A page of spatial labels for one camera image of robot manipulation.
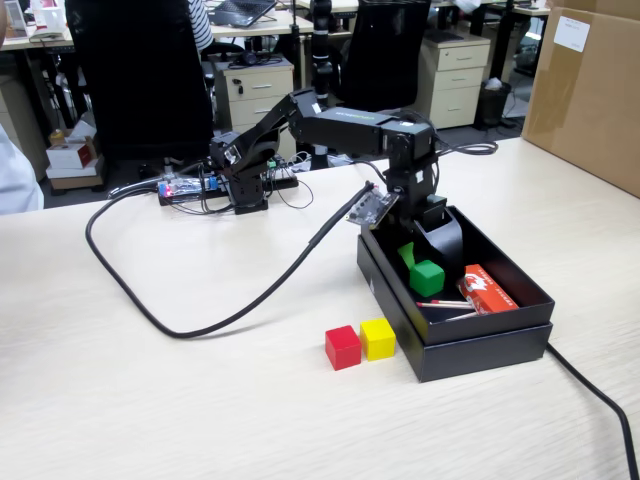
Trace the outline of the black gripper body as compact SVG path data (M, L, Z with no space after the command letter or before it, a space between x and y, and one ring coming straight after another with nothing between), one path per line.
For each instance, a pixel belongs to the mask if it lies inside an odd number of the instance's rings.
M418 163L390 159L385 171L388 193L397 199L386 213L383 224L418 236L429 236L448 222L447 199L436 194L430 161Z

